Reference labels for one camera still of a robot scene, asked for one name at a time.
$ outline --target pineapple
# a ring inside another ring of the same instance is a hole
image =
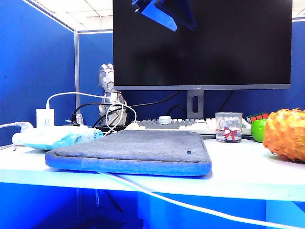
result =
[[[263,145],[292,161],[305,161],[305,110],[282,109],[267,120]]]

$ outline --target green apple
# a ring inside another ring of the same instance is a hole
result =
[[[252,122],[251,133],[253,138],[258,142],[263,142],[264,132],[267,119],[259,119]]]

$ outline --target black monitor screen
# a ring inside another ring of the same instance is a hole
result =
[[[292,0],[190,0],[197,27],[172,30],[113,0],[118,90],[287,88]]]

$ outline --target rubik's cube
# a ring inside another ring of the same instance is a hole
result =
[[[255,120],[267,119],[267,118],[268,118],[268,113],[261,112],[261,113],[258,113],[258,114],[253,114],[253,115],[247,116],[247,122],[252,123]]]

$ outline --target ceiling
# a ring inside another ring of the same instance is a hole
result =
[[[112,0],[31,1],[77,31],[112,29]],[[293,0],[292,16],[305,16],[305,0]]]

